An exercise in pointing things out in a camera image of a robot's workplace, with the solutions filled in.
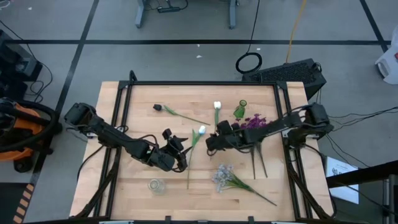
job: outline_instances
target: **wooden table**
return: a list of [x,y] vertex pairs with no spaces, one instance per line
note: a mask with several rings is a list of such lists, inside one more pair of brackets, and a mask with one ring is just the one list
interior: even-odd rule
[[[111,121],[118,82],[103,82],[96,106],[98,116]],[[293,108],[307,104],[302,83],[288,83],[290,102]],[[283,93],[280,91],[282,107]],[[220,121],[234,121],[233,111],[240,100],[246,100],[245,116],[260,113],[268,121],[277,119],[275,98],[270,86],[133,86],[127,125],[127,134],[138,138],[145,134],[155,134],[161,146],[165,144],[161,133],[170,128],[180,138],[191,138],[192,129],[198,130],[199,123],[172,116],[152,109],[153,104],[167,105],[178,113],[214,123],[214,101],[222,102]],[[214,130],[207,126],[207,133]],[[190,185],[187,190],[187,171],[182,173],[164,172],[135,161],[123,149],[117,187],[114,196],[112,219],[120,220],[164,220],[170,215],[173,220],[218,220],[247,221],[253,216],[256,221],[293,221],[294,213],[290,196],[287,171],[280,134],[265,138],[262,153],[268,173],[265,177],[261,162],[256,156],[256,180],[253,179],[250,154],[241,154],[230,149],[217,152],[212,159],[206,155],[205,137],[197,144],[190,165]],[[191,139],[184,142],[190,146]],[[307,144],[317,148],[314,140]],[[85,158],[99,147],[96,139],[88,141]],[[104,151],[92,157],[81,170],[70,215],[77,214],[89,201],[98,188]],[[311,149],[302,149],[302,161],[307,186],[317,202],[328,213],[333,209],[326,184],[325,173],[319,155]],[[264,199],[239,189],[229,189],[221,194],[216,192],[211,181],[220,164],[233,164],[235,174],[252,188],[277,204],[277,207]],[[166,193],[162,196],[151,194],[148,182],[151,179],[164,179]],[[298,190],[301,216],[305,217],[302,195]],[[108,191],[104,194],[101,214],[104,214]]]

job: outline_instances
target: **gray floor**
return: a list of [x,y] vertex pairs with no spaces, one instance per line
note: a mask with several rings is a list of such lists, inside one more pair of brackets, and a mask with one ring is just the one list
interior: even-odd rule
[[[141,29],[134,26],[135,0],[100,0],[87,39],[249,39],[256,1],[241,0],[237,27],[228,29],[228,4],[217,0],[189,0],[181,12],[145,12]],[[93,0],[19,0],[0,11],[0,20],[25,39],[74,39],[81,37]],[[182,6],[184,1],[175,0]],[[288,40],[301,1],[262,0],[254,39]],[[368,1],[385,40],[398,25],[395,0]],[[308,0],[295,35],[297,40],[377,40],[359,0]],[[247,45],[85,45],[81,53],[62,114],[74,102],[95,105],[102,81],[127,79],[134,70],[139,80],[240,80],[234,64]],[[263,68],[284,63],[287,45],[253,45],[263,57]],[[31,45],[36,57],[50,67],[54,81],[44,92],[43,104],[55,108],[77,45]],[[313,58],[320,62],[328,81],[322,104],[331,115],[371,113],[398,104],[398,87],[384,83],[374,68],[382,50],[377,45],[294,45],[290,61]],[[245,60],[244,67],[253,66]],[[43,70],[39,80],[49,80]],[[398,158],[398,118],[384,114],[331,137],[353,156],[373,166]],[[341,159],[326,139],[319,141],[323,153]],[[66,218],[76,186],[76,172],[85,143],[69,133],[52,143],[54,154],[45,160],[25,218],[26,222]],[[345,156],[350,163],[363,167]],[[1,163],[0,182],[28,182],[30,173],[18,174],[12,164]],[[381,202],[381,184],[360,189]],[[337,201],[338,217],[381,223],[380,209],[360,198],[359,205]]]

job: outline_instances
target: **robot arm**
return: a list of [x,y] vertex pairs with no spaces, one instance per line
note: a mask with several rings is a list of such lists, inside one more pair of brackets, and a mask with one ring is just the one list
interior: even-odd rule
[[269,123],[266,127],[256,129],[240,129],[239,125],[229,125],[228,121],[217,124],[217,133],[206,139],[208,150],[249,149],[255,143],[273,134],[285,131],[289,144],[299,146],[305,144],[305,138],[314,135],[321,138],[333,130],[325,108],[319,104],[300,107],[299,111],[289,112],[281,119]]
[[[174,172],[183,172],[187,168],[185,155],[190,148],[184,150],[182,146],[182,142],[187,139],[172,136],[170,129],[166,129],[162,134],[164,139],[167,140],[167,144],[159,148],[153,135],[138,139],[130,138],[106,123],[96,114],[92,106],[85,103],[75,103],[65,115],[65,122],[83,134],[97,134],[99,143],[106,147],[124,147],[131,157],[148,166],[155,166],[164,171],[173,170]],[[155,143],[146,140],[146,137],[153,137]],[[177,160],[177,168],[173,169],[175,160]]]

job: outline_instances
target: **small green vase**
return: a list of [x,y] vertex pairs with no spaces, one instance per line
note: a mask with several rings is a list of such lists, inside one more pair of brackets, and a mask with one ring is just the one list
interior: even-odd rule
[[239,101],[239,106],[236,107],[234,115],[236,118],[243,118],[244,116],[244,107],[247,105],[248,103],[246,102],[246,100],[241,100]]

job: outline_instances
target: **yellow cable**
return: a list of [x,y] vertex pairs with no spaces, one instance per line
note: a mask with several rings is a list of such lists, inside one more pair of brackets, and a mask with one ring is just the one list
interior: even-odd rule
[[303,0],[303,3],[301,4],[300,12],[298,13],[297,19],[296,19],[296,21],[294,22],[292,34],[290,35],[289,49],[288,49],[287,55],[286,55],[286,63],[288,63],[288,61],[289,61],[290,51],[292,50],[292,42],[293,42],[294,31],[296,30],[297,24],[298,24],[299,21],[300,21],[301,14],[302,14],[303,11],[304,11],[304,7],[305,7],[305,4],[306,4],[306,3],[307,3],[307,0]]

